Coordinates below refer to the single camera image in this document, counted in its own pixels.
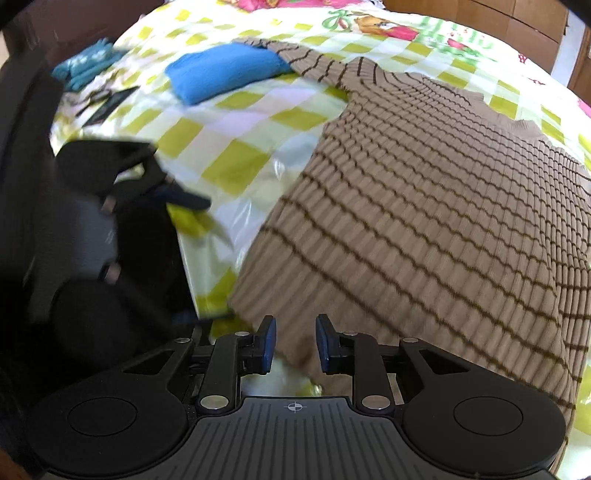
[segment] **beige knit sweater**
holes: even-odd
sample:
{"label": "beige knit sweater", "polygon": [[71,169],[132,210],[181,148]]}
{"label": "beige knit sweater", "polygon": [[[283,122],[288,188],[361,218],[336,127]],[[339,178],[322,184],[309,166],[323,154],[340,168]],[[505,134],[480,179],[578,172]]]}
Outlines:
{"label": "beige knit sweater", "polygon": [[589,179],[537,127],[482,96],[366,58],[267,40],[344,89],[310,162],[252,245],[230,305],[277,318],[277,350],[324,385],[314,320],[416,336],[547,393],[571,425],[589,341]]}

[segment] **bed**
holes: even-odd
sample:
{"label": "bed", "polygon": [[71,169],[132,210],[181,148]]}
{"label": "bed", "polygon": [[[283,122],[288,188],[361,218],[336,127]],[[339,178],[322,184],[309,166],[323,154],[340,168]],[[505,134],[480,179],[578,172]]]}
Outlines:
{"label": "bed", "polygon": [[[482,93],[491,108],[534,121],[555,145],[591,169],[589,107],[509,45],[462,25],[388,12],[369,2],[333,1],[326,7],[315,7],[321,2],[313,0],[290,2],[298,8],[247,12],[215,0],[163,5],[116,42],[129,51],[122,60],[79,94],[64,96],[53,125],[56,152],[75,138],[156,142],[168,172],[186,188],[212,198],[208,214],[169,208],[201,317],[226,311],[259,227],[306,165],[323,124],[345,107],[346,96],[287,74],[185,107],[164,74],[166,65],[185,53],[250,36],[302,43],[341,61],[363,55],[391,72],[419,72]],[[76,117],[79,105],[106,84],[139,90],[102,125],[81,129],[93,109]],[[239,319],[216,322],[213,334],[239,328]],[[591,357],[587,365],[575,425],[591,433]],[[251,379],[246,389],[320,394],[281,362],[274,362],[268,378]],[[591,436],[574,429],[559,477],[584,478],[590,463]]]}

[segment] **pink pattern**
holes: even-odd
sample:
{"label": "pink pattern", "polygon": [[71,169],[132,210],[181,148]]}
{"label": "pink pattern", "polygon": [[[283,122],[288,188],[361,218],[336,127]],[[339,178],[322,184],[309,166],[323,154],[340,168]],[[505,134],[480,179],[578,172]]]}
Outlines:
{"label": "pink pattern", "polygon": [[[309,7],[331,7],[343,8],[347,5],[360,4],[363,0],[279,0],[277,8],[309,8]],[[247,12],[254,12],[261,8],[272,8],[267,0],[238,0],[238,8]]]}
{"label": "pink pattern", "polygon": [[464,48],[466,48],[466,47],[467,47],[467,45],[464,45],[463,43],[459,43],[458,41],[456,41],[456,40],[454,40],[454,39],[452,39],[452,38],[449,38],[449,39],[447,40],[447,44],[448,44],[450,47],[457,48],[458,50],[463,50]]}
{"label": "pink pattern", "polygon": [[405,27],[404,25],[398,25],[397,27],[392,27],[388,30],[384,30],[384,33],[393,38],[399,38],[400,40],[408,40],[413,41],[417,38],[418,32],[413,30],[410,27]]}
{"label": "pink pattern", "polygon": [[591,106],[587,105],[584,101],[579,99],[579,108],[585,112],[589,118],[591,118]]}

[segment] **blue folded towel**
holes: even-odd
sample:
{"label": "blue folded towel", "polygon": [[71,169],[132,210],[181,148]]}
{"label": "blue folded towel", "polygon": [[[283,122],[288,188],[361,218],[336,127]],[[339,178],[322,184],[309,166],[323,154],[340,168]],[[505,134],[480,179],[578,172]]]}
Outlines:
{"label": "blue folded towel", "polygon": [[79,92],[103,70],[123,58],[126,52],[115,50],[106,38],[60,63],[52,75],[66,83],[66,90]]}
{"label": "blue folded towel", "polygon": [[185,105],[289,72],[290,66],[271,50],[239,43],[188,53],[165,69]]}

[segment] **cartoon print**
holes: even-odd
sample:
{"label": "cartoon print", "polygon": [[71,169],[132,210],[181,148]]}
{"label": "cartoon print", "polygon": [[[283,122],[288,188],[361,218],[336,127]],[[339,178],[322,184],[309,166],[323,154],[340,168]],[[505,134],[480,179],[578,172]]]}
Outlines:
{"label": "cartoon print", "polygon": [[468,45],[464,45],[463,43],[459,43],[458,41],[456,41],[452,38],[448,39],[447,44],[450,47],[457,48],[458,50],[465,50],[466,48],[468,48]]}
{"label": "cartoon print", "polygon": [[585,115],[591,118],[591,107],[581,99],[579,99],[579,108],[585,113]]}
{"label": "cartoon print", "polygon": [[351,19],[349,18],[351,12],[348,10],[334,10],[329,12],[329,15],[332,15],[332,17],[328,17],[322,22],[324,28],[328,30],[351,31]]}
{"label": "cartoon print", "polygon": [[274,8],[277,6],[277,0],[224,0],[247,12],[254,12],[260,8]]}
{"label": "cartoon print", "polygon": [[373,17],[372,15],[357,17],[355,18],[355,23],[362,33],[370,35],[382,35],[407,41],[415,40],[418,35],[418,30],[414,28],[398,25],[383,18]]}
{"label": "cartoon print", "polygon": [[277,0],[278,7],[332,7],[343,8],[350,4],[360,4],[362,0]]}
{"label": "cartoon print", "polygon": [[[368,15],[364,12],[339,9],[329,12],[330,17],[322,22],[322,26],[332,31],[353,31],[368,35],[380,35],[382,37],[397,38],[405,41],[415,41],[434,50],[449,53],[459,57],[462,61],[477,65],[487,58],[480,50],[493,47],[487,36],[480,34],[472,28],[466,28],[458,24],[451,24],[440,19],[424,17],[418,28],[398,24],[391,20]],[[466,43],[478,45],[478,50],[469,47]]]}

